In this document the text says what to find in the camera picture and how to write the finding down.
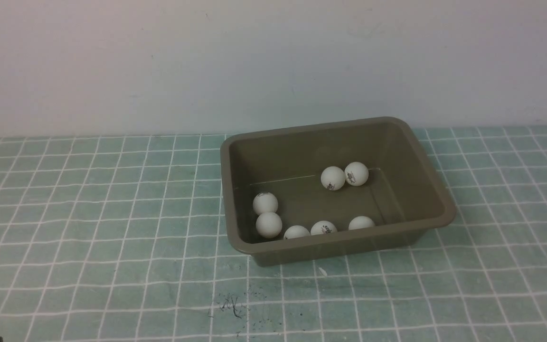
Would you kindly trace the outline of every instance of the white ping pong ball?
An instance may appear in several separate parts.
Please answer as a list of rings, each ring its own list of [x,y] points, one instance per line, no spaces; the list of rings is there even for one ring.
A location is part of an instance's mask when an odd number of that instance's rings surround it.
[[[354,229],[363,229],[363,228],[370,228],[375,227],[375,222],[370,218],[366,216],[357,216],[350,221],[348,230],[352,231]]]
[[[345,173],[336,166],[329,166],[322,171],[320,182],[327,190],[339,190],[345,184]]]
[[[345,167],[345,178],[349,185],[361,186],[368,180],[368,169],[361,162],[352,162]]]
[[[261,192],[252,201],[252,209],[257,215],[278,211],[278,199],[271,192]]]
[[[282,231],[282,219],[275,212],[264,212],[256,219],[256,231],[264,238],[275,238]]]
[[[289,227],[284,233],[284,240],[289,238],[302,238],[303,236],[309,236],[310,231],[303,226],[292,226]]]
[[[332,232],[337,232],[337,227],[328,221],[318,221],[310,230],[312,235],[330,234]]]

